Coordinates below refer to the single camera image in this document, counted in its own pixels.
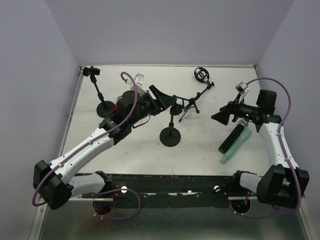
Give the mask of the red glitter microphone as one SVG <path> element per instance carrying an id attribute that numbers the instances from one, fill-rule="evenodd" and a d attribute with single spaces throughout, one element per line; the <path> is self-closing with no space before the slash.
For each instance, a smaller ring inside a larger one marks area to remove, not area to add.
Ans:
<path id="1" fill-rule="evenodd" d="M 119 108 L 119 100 L 121 99 L 121 97 L 119 96 L 116 100 L 116 103 L 114 105 L 113 108 L 113 113 L 117 116 L 118 115 L 118 108 Z"/>

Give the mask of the round-base mic stand with clip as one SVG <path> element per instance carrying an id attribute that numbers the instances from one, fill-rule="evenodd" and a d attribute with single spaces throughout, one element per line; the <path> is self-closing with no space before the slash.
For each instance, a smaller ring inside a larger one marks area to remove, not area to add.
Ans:
<path id="1" fill-rule="evenodd" d="M 166 147 L 175 147 L 181 141 L 181 133 L 174 125 L 174 117 L 182 113 L 183 108 L 176 102 L 170 107 L 170 122 L 168 127 L 164 128 L 159 135 L 160 142 Z"/>

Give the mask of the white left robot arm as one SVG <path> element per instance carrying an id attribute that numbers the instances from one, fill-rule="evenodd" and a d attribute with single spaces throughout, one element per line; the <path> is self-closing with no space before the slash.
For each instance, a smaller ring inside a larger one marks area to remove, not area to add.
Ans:
<path id="1" fill-rule="evenodd" d="M 49 163 L 41 160 L 34 166 L 34 194 L 56 210 L 71 197 L 99 193 L 108 182 L 107 176 L 102 171 L 78 176 L 79 170 L 127 137 L 137 122 L 160 114 L 175 102 L 174 96 L 159 91 L 154 85 L 142 94 L 134 90 L 124 92 L 111 114 L 84 141 Z"/>

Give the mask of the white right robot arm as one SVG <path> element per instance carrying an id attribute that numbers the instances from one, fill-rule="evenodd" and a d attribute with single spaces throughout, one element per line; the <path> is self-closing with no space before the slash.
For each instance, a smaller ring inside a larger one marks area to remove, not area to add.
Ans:
<path id="1" fill-rule="evenodd" d="M 281 125 L 282 118 L 274 114 L 276 98 L 276 92 L 262 89 L 255 106 L 236 98 L 211 118 L 227 125 L 233 115 L 235 119 L 241 118 L 255 125 L 264 143 L 270 168 L 263 176 L 238 171 L 237 185 L 255 193 L 260 203 L 295 209 L 301 202 L 310 176 L 292 157 Z"/>

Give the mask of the left round-base mic stand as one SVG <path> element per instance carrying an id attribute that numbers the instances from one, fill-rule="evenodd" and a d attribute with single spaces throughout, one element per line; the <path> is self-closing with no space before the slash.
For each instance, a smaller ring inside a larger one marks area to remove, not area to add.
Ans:
<path id="1" fill-rule="evenodd" d="M 84 67 L 82 70 L 82 74 L 85 77 L 89 77 L 91 83 L 94 85 L 98 99 L 100 100 L 100 103 L 96 107 L 96 113 L 101 118 L 108 117 L 114 110 L 115 104 L 109 100 L 105 100 L 103 94 L 101 93 L 98 85 L 97 85 L 97 78 L 96 76 L 100 75 L 100 69 L 90 66 L 90 67 Z"/>

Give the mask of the mint green microphone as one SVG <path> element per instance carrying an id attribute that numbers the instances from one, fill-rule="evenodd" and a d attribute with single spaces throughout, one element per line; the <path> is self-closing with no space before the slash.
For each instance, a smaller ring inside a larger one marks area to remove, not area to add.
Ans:
<path id="1" fill-rule="evenodd" d="M 235 153 L 236 151 L 244 144 L 251 136 L 252 131 L 249 128 L 245 128 L 237 140 L 233 143 L 230 149 L 223 154 L 220 162 L 222 164 L 226 163 Z"/>

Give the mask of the black glitter microphone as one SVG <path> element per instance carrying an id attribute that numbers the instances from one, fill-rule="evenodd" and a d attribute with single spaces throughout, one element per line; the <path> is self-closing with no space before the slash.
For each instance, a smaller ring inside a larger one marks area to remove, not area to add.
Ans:
<path id="1" fill-rule="evenodd" d="M 240 134 L 243 132 L 245 128 L 247 128 L 249 125 L 249 122 L 240 119 L 236 125 L 236 127 L 232 130 L 232 132 L 228 135 L 228 137 L 224 140 L 224 142 L 220 145 L 218 148 L 218 151 L 222 154 L 225 154 L 230 147 L 233 145 L 233 143 L 237 140 L 237 138 L 240 136 Z"/>

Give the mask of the tripod stand with shock mount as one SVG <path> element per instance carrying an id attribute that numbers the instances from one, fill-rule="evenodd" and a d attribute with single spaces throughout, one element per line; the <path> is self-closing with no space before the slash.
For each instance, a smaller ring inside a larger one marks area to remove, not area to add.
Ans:
<path id="1" fill-rule="evenodd" d="M 202 84 L 206 84 L 206 88 L 202 91 L 202 92 L 197 92 L 195 97 L 191 97 L 189 99 L 187 98 L 183 98 L 183 97 L 179 97 L 179 96 L 175 96 L 175 98 L 177 100 L 181 100 L 182 104 L 178 104 L 177 106 L 183 111 L 183 115 L 182 117 L 178 120 L 178 122 L 180 123 L 184 116 L 186 115 L 186 113 L 192 109 L 195 108 L 195 112 L 197 114 L 200 113 L 200 110 L 197 107 L 196 101 L 199 100 L 199 98 L 209 89 L 211 89 L 212 87 L 215 86 L 215 84 L 213 82 L 210 82 L 210 74 L 208 72 L 208 70 L 204 67 L 197 67 L 194 72 L 193 72 L 194 78 L 202 83 Z"/>

